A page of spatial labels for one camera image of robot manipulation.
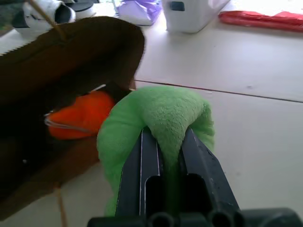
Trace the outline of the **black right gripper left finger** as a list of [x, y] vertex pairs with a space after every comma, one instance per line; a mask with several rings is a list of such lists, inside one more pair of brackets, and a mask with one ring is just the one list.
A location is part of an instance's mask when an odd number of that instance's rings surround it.
[[168, 217], [164, 158], [149, 128], [142, 129], [121, 172], [116, 217]]

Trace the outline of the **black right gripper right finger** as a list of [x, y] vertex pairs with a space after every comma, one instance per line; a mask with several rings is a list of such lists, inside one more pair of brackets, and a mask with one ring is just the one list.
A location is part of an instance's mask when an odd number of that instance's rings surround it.
[[182, 212], [232, 217], [240, 210], [219, 160], [191, 128], [182, 142], [178, 165]]

